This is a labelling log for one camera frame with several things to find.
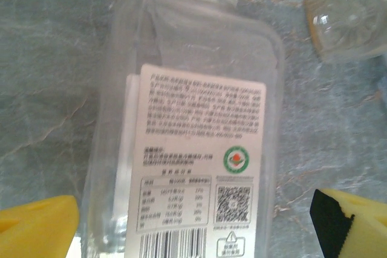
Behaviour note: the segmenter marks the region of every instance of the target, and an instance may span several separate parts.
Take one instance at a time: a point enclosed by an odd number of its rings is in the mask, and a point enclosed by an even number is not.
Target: qr code
[[[251,194],[251,187],[218,186],[215,221],[217,223],[249,222]]]

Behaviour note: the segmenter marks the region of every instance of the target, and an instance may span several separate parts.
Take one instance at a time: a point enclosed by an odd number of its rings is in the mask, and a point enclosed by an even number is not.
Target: barcode
[[[141,237],[140,258],[205,258],[206,229],[161,231]]]
[[[216,222],[249,222],[251,187],[218,187],[216,191]]]

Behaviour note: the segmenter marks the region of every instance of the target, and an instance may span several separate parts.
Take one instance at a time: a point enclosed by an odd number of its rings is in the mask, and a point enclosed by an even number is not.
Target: gray marble countertop
[[[0,0],[0,208],[61,194],[80,201],[115,1]],[[377,90],[386,68],[320,63],[301,0],[240,0],[238,10],[272,25],[287,49],[271,255],[321,258],[308,214],[315,188],[387,202]]]

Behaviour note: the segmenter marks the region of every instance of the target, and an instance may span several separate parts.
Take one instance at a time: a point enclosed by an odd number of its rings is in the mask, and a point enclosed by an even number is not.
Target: clear plastic bottle
[[[126,229],[134,227],[127,221],[129,188],[137,174],[132,172],[137,75],[146,63],[266,86],[262,160],[259,172],[251,173],[259,178],[258,204],[253,205],[258,207],[254,256],[266,257],[276,188],[284,49],[269,26],[236,12],[237,1],[119,0],[115,6],[82,203],[83,257],[123,257]]]
[[[387,51],[387,0],[305,0],[313,43],[329,63]]]

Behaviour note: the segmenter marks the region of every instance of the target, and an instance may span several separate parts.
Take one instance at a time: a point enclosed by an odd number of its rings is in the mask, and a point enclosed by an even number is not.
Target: product label
[[[143,65],[125,257],[254,257],[265,95]]]

